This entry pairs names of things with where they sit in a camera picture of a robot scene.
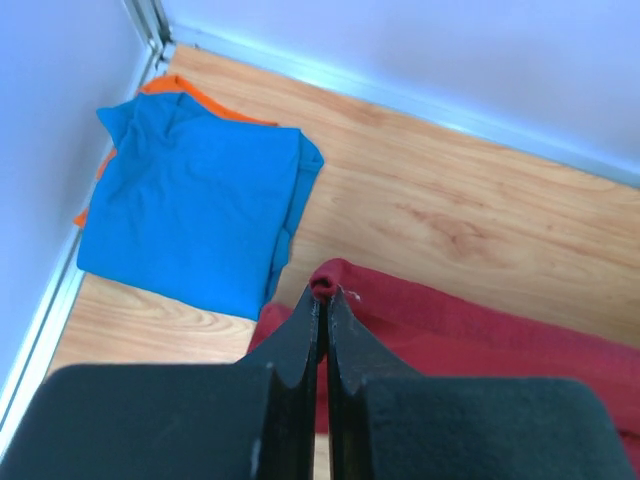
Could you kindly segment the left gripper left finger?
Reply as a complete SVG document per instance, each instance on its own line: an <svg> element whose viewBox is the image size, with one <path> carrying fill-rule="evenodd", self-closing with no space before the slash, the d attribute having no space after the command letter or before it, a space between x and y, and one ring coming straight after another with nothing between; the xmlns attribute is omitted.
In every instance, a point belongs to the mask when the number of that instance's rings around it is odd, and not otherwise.
<svg viewBox="0 0 640 480"><path fill-rule="evenodd" d="M309 479L320 304L230 364L85 364L36 391L5 479Z"/></svg>

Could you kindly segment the dark red t shirt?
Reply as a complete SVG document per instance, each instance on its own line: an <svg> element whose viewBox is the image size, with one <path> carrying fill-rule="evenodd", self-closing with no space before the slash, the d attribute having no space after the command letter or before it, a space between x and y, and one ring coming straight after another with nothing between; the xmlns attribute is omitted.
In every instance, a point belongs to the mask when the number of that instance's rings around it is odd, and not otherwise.
<svg viewBox="0 0 640 480"><path fill-rule="evenodd" d="M316 428L329 435L326 309L342 293L354 316L393 354L425 376L545 377L585 385L603 404L639 475L639 353L606 340L498 312L433 288L333 259L308 290L320 304ZM270 304L248 353L294 309Z"/></svg>

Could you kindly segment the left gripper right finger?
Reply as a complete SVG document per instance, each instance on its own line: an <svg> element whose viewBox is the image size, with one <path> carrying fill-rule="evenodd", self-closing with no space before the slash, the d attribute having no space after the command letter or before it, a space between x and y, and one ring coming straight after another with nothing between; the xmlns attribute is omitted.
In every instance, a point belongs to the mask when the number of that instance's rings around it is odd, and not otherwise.
<svg viewBox="0 0 640 480"><path fill-rule="evenodd" d="M335 479L631 479L603 404L545 377L433 377L385 347L337 293L326 309Z"/></svg>

